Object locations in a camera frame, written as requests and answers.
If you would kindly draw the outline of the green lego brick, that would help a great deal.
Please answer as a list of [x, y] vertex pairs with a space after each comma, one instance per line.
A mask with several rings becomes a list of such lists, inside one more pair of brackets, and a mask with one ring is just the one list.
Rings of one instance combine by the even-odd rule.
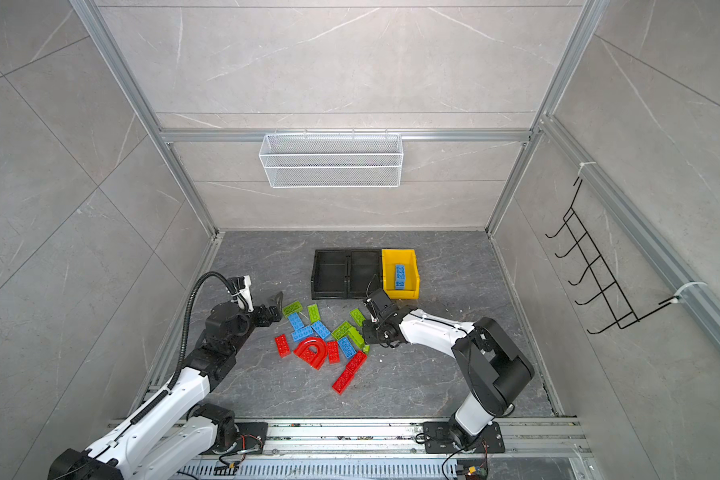
[[309, 305], [307, 307], [307, 312], [311, 323], [316, 323], [321, 320], [321, 315], [317, 304]]
[[369, 352], [369, 345], [366, 343], [364, 337], [358, 332], [357, 329], [351, 327], [348, 330], [347, 336], [358, 351], [362, 351], [363, 353]]
[[358, 328], [362, 328], [366, 321], [365, 316], [359, 309], [354, 309], [350, 312], [350, 316]]
[[352, 329], [353, 326], [349, 322], [344, 321], [331, 332], [331, 336], [335, 340], [340, 340], [341, 338], [346, 337]]
[[288, 317], [292, 314], [298, 314], [303, 311], [303, 305], [299, 301], [295, 301], [283, 307], [282, 314], [284, 317]]

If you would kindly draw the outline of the red lego brick diagonal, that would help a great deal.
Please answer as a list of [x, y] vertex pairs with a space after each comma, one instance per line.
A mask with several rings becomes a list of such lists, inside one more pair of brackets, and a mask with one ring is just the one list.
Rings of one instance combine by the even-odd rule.
[[348, 372], [357, 372], [367, 360], [364, 352], [357, 352], [347, 363], [345, 370]]
[[332, 389], [338, 395], [342, 395], [345, 392], [345, 390], [348, 388], [348, 386], [351, 384], [353, 379], [354, 379], [354, 373], [349, 370], [344, 370], [342, 372], [342, 374], [332, 384]]

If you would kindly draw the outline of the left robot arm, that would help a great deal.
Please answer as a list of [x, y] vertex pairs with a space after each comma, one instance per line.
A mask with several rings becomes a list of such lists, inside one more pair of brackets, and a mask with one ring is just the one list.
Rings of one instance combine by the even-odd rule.
[[109, 433], [82, 451], [68, 449], [49, 479], [168, 479], [195, 456], [229, 453], [241, 445], [233, 411], [205, 398], [236, 365], [257, 328], [282, 318], [283, 294], [245, 308], [240, 301], [211, 309], [195, 348], [169, 382]]

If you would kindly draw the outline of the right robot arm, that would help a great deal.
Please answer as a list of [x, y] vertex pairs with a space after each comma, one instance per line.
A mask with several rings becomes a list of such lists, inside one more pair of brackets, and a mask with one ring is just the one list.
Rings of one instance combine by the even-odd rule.
[[449, 419], [448, 435], [457, 447], [478, 438], [496, 418], [514, 408], [514, 401], [535, 376], [532, 363], [492, 318], [475, 322], [441, 318], [401, 306], [378, 289], [364, 299], [371, 319], [363, 337], [387, 348], [423, 345], [455, 360], [469, 390]]

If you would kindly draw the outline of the red lego brick far left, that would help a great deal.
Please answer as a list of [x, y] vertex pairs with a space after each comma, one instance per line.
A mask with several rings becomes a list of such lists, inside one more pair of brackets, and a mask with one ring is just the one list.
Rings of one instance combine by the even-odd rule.
[[281, 358], [285, 358], [291, 354], [291, 348], [285, 334], [279, 335], [275, 338], [275, 345], [278, 355]]

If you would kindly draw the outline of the green lego brick upright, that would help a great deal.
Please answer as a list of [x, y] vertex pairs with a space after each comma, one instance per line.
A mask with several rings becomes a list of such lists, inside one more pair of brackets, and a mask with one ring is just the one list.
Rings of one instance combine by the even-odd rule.
[[307, 312], [311, 323], [316, 323], [321, 320], [321, 315], [317, 304], [309, 305], [307, 307]]

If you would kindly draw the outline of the yellow plastic bin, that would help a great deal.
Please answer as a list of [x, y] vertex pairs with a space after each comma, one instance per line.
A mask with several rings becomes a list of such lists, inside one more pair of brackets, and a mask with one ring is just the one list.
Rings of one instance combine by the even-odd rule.
[[382, 286], [391, 299], [417, 300], [420, 284], [415, 250], [382, 250]]

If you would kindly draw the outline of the red lego brick beside arch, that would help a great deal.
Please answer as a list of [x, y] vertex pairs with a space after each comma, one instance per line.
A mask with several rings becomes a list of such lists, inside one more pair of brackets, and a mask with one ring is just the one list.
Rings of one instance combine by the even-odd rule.
[[330, 364], [337, 364], [341, 361], [339, 346], [337, 341], [329, 341], [326, 343], [327, 358]]

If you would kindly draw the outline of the black two-compartment tray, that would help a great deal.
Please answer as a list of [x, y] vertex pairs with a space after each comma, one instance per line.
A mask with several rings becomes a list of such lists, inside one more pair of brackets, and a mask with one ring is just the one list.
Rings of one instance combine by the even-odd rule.
[[313, 300], [364, 299], [382, 287], [380, 249], [318, 249], [310, 293]]

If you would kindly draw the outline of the red arch lego piece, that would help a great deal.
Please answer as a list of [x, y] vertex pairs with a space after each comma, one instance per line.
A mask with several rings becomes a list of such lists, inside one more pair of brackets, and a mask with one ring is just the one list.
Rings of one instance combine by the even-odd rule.
[[296, 347], [294, 354], [315, 370], [320, 370], [327, 358], [327, 344], [317, 337], [308, 337]]

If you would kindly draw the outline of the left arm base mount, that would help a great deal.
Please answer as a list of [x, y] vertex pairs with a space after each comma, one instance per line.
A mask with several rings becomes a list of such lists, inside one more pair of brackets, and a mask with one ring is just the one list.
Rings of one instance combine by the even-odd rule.
[[265, 421], [238, 422], [236, 430], [226, 436], [222, 446], [216, 448], [216, 451], [229, 455], [262, 454], [268, 430], [269, 424]]

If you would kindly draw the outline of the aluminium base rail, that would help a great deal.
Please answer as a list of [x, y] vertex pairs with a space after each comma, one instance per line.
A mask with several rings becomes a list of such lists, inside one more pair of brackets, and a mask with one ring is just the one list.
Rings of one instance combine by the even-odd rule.
[[584, 458], [591, 453], [577, 421], [569, 418], [499, 419], [506, 451], [489, 454], [479, 449], [471, 452], [428, 454], [414, 436], [423, 430], [424, 422], [447, 422], [443, 419], [269, 419], [266, 445], [262, 454], [240, 457], [338, 459], [403, 458], [424, 456], [440, 458], [445, 463], [462, 458], [482, 460], [494, 456]]

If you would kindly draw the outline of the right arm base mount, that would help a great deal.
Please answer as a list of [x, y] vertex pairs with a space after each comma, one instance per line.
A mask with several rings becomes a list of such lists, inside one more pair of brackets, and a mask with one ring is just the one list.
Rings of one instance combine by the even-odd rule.
[[423, 430], [414, 436], [414, 441], [425, 447], [428, 454], [451, 454], [471, 452], [479, 449], [489, 454], [506, 451], [500, 426], [493, 422], [478, 434], [471, 435], [453, 422], [424, 422]]

